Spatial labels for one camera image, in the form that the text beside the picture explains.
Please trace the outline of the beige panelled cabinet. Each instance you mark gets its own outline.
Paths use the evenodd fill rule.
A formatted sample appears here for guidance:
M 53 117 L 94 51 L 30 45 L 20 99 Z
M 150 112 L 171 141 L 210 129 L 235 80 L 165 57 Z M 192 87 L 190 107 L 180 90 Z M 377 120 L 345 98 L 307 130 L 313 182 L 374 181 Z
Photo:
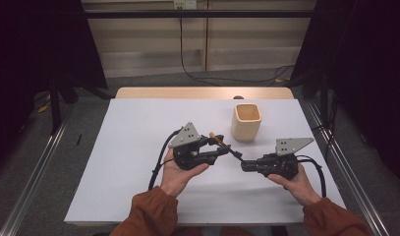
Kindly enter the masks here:
M 197 0 L 202 10 L 311 10 L 316 0 Z M 173 0 L 82 0 L 89 10 L 169 10 Z M 88 21 L 105 76 L 271 69 L 296 63 L 309 20 Z

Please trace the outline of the black curtain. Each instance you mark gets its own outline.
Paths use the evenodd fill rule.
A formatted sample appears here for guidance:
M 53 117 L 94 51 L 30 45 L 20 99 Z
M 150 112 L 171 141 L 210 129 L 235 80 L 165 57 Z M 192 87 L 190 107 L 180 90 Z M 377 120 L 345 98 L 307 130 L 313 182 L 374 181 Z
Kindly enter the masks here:
M 0 0 L 0 166 L 34 106 L 56 87 L 107 87 L 82 0 Z
M 316 0 L 291 77 L 334 90 L 400 180 L 400 0 Z

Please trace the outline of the cream square cup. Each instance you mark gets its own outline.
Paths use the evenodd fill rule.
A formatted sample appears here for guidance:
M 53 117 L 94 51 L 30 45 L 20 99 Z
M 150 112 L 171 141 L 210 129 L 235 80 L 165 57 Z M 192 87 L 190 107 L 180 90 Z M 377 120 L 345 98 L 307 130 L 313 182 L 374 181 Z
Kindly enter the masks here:
M 239 142 L 252 142 L 260 127 L 262 117 L 253 103 L 236 104 L 233 111 L 231 134 Z

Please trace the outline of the black metal crossbar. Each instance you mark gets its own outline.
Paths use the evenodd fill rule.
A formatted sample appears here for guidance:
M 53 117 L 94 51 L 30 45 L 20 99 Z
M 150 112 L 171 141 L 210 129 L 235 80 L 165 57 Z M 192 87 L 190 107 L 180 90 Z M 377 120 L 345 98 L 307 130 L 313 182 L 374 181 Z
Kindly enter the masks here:
M 310 10 L 153 10 L 153 11 L 85 11 L 88 19 L 168 19 L 168 18 L 311 18 Z

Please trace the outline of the makeup brush with orange ferrule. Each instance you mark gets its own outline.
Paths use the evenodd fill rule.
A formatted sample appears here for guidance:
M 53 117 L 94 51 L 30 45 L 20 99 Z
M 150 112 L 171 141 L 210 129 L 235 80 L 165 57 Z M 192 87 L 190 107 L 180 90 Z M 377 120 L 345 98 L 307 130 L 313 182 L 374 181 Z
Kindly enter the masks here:
M 217 135 L 215 135 L 213 132 L 210 132 L 210 133 L 209 133 L 209 136 L 210 136 L 212 139 L 214 139 L 214 140 L 218 143 L 219 146 L 221 146 L 221 147 L 228 147 L 228 145 L 226 145 L 226 144 L 223 142 L 223 140 L 219 139 L 219 138 L 217 137 Z M 230 147 L 229 147 L 229 152 L 230 152 L 233 156 L 235 156 L 237 159 L 239 159 L 241 162 L 244 161 L 244 159 L 242 158 L 242 154 L 241 154 L 240 152 L 238 152 L 238 151 L 236 151 L 236 150 L 232 150 Z

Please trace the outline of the aluminium floor rail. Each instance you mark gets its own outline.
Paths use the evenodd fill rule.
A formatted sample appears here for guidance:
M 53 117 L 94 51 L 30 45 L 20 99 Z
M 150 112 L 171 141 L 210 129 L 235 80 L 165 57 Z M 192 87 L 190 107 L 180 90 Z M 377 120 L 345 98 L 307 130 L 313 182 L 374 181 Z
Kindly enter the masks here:
M 332 99 L 332 101 L 316 102 L 313 99 L 307 99 L 304 101 L 304 104 L 311 114 L 311 121 L 314 121 L 316 124 L 314 131 L 321 134 L 325 142 L 324 148 L 322 149 L 324 160 L 326 162 L 334 161 L 336 163 L 346 182 L 348 190 L 352 193 L 353 199 L 362 212 L 362 216 L 367 221 L 372 235 L 390 236 L 378 211 L 356 176 L 341 146 L 336 141 L 335 118 L 338 109 L 336 100 Z
M 48 142 L 39 157 L 36 166 L 31 173 L 26 186 L 23 188 L 21 195 L 10 211 L 6 221 L 4 222 L 0 236 L 16 236 L 19 228 L 28 212 L 29 206 L 36 194 L 36 191 L 44 177 L 45 171 L 53 158 L 53 155 L 63 138 L 67 124 L 76 108 L 76 105 L 69 105 L 66 109 L 64 120 L 60 123 L 59 127 L 55 130 L 54 134 L 48 139 Z

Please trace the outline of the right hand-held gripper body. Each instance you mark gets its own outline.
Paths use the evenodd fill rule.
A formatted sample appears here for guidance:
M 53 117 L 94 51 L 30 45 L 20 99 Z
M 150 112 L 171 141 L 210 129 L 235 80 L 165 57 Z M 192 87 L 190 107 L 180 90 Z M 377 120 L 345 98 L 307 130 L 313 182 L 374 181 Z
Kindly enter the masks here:
M 277 139 L 275 153 L 265 154 L 257 160 L 257 172 L 265 177 L 277 174 L 292 180 L 298 174 L 298 160 L 295 153 L 313 141 L 313 138 Z

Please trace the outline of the person's right hand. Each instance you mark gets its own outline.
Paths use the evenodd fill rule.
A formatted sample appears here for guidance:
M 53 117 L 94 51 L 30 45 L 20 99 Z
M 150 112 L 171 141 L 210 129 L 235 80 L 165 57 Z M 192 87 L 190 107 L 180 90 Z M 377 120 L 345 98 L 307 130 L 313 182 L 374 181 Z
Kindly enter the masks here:
M 284 187 L 303 207 L 310 206 L 321 200 L 321 197 L 312 187 L 305 168 L 301 163 L 298 164 L 298 174 L 292 180 L 288 180 L 277 174 L 269 174 L 267 178 Z

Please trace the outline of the black stand post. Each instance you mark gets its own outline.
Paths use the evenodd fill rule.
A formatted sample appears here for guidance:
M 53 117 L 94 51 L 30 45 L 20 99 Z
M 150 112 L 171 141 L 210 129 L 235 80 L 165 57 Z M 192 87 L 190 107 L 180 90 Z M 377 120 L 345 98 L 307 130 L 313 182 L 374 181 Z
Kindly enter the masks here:
M 53 76 L 49 84 L 50 91 L 50 104 L 52 113 L 52 131 L 51 134 L 55 135 L 61 126 L 61 112 L 59 106 L 59 93 L 56 85 L 56 77 Z

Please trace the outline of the wooden table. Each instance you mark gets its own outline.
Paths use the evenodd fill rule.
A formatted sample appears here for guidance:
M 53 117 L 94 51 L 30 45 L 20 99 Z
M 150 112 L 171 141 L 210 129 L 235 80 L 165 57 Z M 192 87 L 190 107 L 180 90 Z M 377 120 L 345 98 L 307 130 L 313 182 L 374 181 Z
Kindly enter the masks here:
M 289 88 L 249 87 L 154 87 L 119 88 L 117 98 L 182 98 L 182 99 L 293 99 Z

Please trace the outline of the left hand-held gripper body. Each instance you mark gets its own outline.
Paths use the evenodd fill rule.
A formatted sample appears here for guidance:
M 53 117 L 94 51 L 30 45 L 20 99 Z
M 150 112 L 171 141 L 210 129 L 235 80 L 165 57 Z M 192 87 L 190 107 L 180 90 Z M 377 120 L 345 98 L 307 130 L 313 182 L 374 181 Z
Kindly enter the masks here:
M 217 159 L 216 151 L 200 152 L 207 145 L 209 137 L 198 133 L 192 122 L 188 122 L 170 142 L 174 161 L 183 170 L 191 170 L 201 164 L 213 165 Z

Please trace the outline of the white wall socket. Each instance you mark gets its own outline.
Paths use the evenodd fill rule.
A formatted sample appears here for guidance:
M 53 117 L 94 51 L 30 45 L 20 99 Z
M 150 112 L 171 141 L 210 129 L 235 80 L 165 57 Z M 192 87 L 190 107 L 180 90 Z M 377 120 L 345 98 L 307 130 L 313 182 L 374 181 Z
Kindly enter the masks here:
M 176 10 L 195 10 L 198 6 L 197 0 L 173 0 Z

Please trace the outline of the person's left hand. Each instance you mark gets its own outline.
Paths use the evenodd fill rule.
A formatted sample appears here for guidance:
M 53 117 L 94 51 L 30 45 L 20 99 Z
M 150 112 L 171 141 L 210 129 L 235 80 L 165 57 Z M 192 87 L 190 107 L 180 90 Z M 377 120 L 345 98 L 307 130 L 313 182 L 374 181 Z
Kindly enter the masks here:
M 209 165 L 205 163 L 191 170 L 183 170 L 173 160 L 173 149 L 169 149 L 165 155 L 160 188 L 165 194 L 177 198 L 189 181 L 202 174 L 208 167 Z

